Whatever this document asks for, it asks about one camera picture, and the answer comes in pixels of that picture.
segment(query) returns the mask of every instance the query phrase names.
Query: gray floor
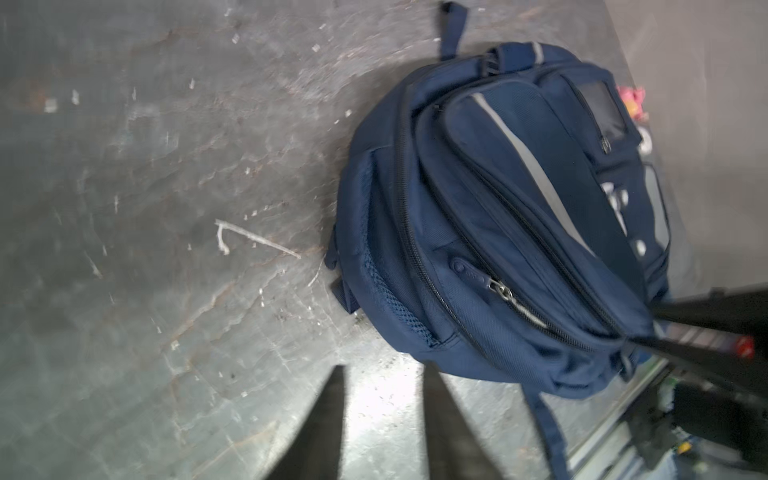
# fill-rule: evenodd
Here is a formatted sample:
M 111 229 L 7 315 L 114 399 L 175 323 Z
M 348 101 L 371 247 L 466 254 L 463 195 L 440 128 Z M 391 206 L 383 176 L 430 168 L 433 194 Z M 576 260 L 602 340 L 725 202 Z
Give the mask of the gray floor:
M 435 5 L 6 4 L 0 478 L 258 478 L 337 363 L 344 477 L 424 478 L 419 365 L 320 262 L 351 133 L 435 58 Z M 630 81 L 601 0 L 466 4 L 465 53 L 550 42 Z M 301 258 L 224 256 L 217 218 Z M 505 472 L 546 477 L 517 386 L 449 382 Z M 571 445 L 622 389 L 551 399 Z
M 768 3 L 607 0 L 700 285 L 768 281 Z

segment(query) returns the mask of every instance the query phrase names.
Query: backpack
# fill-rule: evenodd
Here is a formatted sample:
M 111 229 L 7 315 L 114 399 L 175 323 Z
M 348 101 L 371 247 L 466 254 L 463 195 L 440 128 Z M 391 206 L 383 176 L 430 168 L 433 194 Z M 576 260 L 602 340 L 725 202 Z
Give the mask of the backpack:
M 440 63 L 358 127 L 326 266 L 347 312 L 452 375 L 518 382 L 555 478 L 564 440 L 540 392 L 628 379 L 667 292 L 669 230 L 641 133 L 609 71 L 554 45 L 455 58 L 467 10 L 442 5 Z

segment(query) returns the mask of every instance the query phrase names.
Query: gray reflective stripe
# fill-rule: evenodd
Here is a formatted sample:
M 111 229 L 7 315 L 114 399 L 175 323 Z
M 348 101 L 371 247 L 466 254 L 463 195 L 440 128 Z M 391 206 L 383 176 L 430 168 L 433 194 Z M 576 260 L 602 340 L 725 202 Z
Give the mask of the gray reflective stripe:
M 537 41 L 532 41 L 531 47 L 533 48 L 534 55 L 536 55 L 533 65 L 541 65 L 544 63 L 544 49 L 541 48 L 541 44 Z
M 579 242 L 582 247 L 586 248 L 589 253 L 594 255 L 592 250 L 587 246 L 586 242 L 584 242 L 584 239 L 581 238 L 578 230 L 576 230 L 576 226 L 571 220 L 571 217 L 568 215 L 562 200 L 560 200 L 558 192 L 554 189 L 552 182 L 549 181 L 549 177 L 547 177 L 547 174 L 544 172 L 544 169 L 541 168 L 541 165 L 538 163 L 538 160 L 536 160 L 536 157 L 533 156 L 533 153 L 531 153 L 528 147 L 525 146 L 523 141 L 520 140 L 517 135 L 513 134 L 512 131 L 509 130 L 507 124 L 505 124 L 502 118 L 498 116 L 496 111 L 491 108 L 491 105 L 489 105 L 485 100 L 485 96 L 483 96 L 483 94 L 472 94 L 472 98 L 478 102 L 480 108 L 485 110 L 485 113 L 488 114 L 494 123 L 496 123 L 496 126 L 499 127 L 502 132 L 504 132 L 504 135 L 507 136 L 507 139 L 509 139 L 512 147 L 514 147 L 518 152 L 518 155 L 520 155 L 523 163 L 531 173 L 534 182 L 536 182 L 536 186 L 541 191 L 541 194 L 544 195 L 544 199 L 547 201 L 547 204 L 554 212 L 554 215 L 557 217 L 560 225 L 565 228 L 565 231 L 568 233 L 568 235 L 573 237 L 573 239 Z
M 654 209 L 654 236 L 661 248 L 667 248 L 670 242 L 670 231 L 667 227 L 667 216 L 664 215 L 664 204 L 661 203 L 659 180 L 652 167 L 645 166 L 645 189 L 648 190 L 650 206 Z

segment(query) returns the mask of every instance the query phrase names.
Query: pink plush keychain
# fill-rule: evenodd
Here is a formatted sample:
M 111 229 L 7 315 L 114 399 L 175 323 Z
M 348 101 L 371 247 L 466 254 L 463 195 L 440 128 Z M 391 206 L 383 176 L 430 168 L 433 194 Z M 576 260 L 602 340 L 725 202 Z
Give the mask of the pink plush keychain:
M 648 113 L 643 111 L 643 100 L 645 100 L 645 88 L 617 87 L 619 97 L 627 107 L 627 112 L 632 120 L 648 121 Z

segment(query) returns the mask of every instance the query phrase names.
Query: shoulder strap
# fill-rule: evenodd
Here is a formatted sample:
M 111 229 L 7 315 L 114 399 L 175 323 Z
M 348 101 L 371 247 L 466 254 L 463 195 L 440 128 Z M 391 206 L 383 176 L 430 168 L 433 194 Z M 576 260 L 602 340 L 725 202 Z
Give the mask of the shoulder strap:
M 468 10 L 456 2 L 443 2 L 440 9 L 443 13 L 440 60 L 450 60 L 456 56 L 458 41 L 462 38 L 464 25 L 467 22 Z
M 539 435 L 547 452 L 549 468 L 552 470 L 554 480 L 570 480 L 568 472 L 568 460 L 565 458 L 565 440 L 560 432 L 557 421 L 552 412 L 541 399 L 540 392 L 530 386 L 522 386 L 525 401 L 531 409 L 531 414 L 536 419 Z

